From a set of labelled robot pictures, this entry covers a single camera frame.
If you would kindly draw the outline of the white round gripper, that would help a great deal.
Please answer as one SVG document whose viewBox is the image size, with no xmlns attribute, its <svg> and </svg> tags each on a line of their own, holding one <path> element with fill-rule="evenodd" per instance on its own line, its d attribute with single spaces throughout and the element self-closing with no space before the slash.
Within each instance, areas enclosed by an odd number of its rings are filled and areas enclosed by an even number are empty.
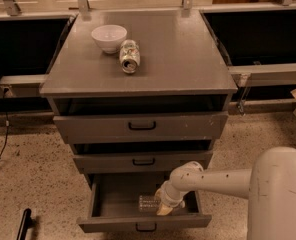
<svg viewBox="0 0 296 240">
<path fill-rule="evenodd" d="M 186 194 L 187 191 L 180 191 L 169 180 L 165 181 L 154 194 L 154 199 L 161 200 L 162 203 L 158 207 L 157 215 L 169 215 L 173 211 L 173 208 L 180 205 Z"/>
</svg>

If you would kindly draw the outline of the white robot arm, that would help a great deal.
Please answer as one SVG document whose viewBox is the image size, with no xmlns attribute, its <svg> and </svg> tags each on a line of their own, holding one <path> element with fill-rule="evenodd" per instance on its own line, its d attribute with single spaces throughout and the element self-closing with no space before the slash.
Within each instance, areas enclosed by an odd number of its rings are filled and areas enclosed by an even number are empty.
<svg viewBox="0 0 296 240">
<path fill-rule="evenodd" d="M 199 190 L 248 201 L 247 240 L 296 240 L 296 149 L 271 148 L 250 169 L 213 171 L 188 162 L 156 191 L 157 214 L 170 214 L 185 195 Z"/>
</svg>

